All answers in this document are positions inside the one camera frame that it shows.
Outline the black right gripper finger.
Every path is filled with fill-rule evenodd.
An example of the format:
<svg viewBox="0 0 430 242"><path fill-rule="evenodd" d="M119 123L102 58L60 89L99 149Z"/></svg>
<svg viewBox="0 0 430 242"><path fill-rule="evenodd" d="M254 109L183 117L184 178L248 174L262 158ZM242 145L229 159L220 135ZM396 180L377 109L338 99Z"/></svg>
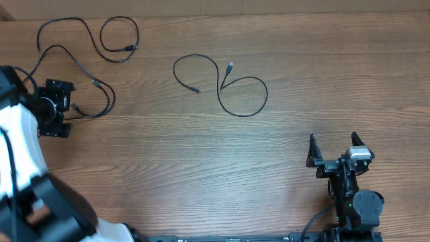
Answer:
<svg viewBox="0 0 430 242"><path fill-rule="evenodd" d="M353 146L365 146L365 143L360 139L356 132L351 133L351 142Z"/></svg>
<svg viewBox="0 0 430 242"><path fill-rule="evenodd" d="M308 156L306 158L306 167L319 167L323 164L323 157L320 153L316 137L312 133L309 138Z"/></svg>

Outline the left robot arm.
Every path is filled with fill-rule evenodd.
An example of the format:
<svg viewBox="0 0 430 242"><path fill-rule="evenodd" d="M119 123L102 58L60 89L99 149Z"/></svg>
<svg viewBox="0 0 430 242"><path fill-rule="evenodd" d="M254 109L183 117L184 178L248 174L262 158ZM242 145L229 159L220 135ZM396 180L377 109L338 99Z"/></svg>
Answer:
<svg viewBox="0 0 430 242"><path fill-rule="evenodd" d="M49 79L30 93L19 67L1 67L1 233L11 241L145 241L137 229L98 218L48 171L40 136L68 137L72 83Z"/></svg>

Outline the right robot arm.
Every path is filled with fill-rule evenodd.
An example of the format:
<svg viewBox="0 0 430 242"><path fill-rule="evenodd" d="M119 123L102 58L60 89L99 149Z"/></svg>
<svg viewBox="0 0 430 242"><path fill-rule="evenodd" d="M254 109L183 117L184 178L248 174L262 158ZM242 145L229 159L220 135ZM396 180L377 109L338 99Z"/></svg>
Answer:
<svg viewBox="0 0 430 242"><path fill-rule="evenodd" d="M381 241L374 229L380 225L384 197L372 190L362 190L357 176L369 171L375 157L356 132L351 133L352 145L335 160L325 160L314 134L309 138L306 166L316 169L317 178L328 179L328 193L333 204L315 215L305 226L301 241ZM335 210L336 223L320 233L309 233L312 223Z"/></svg>

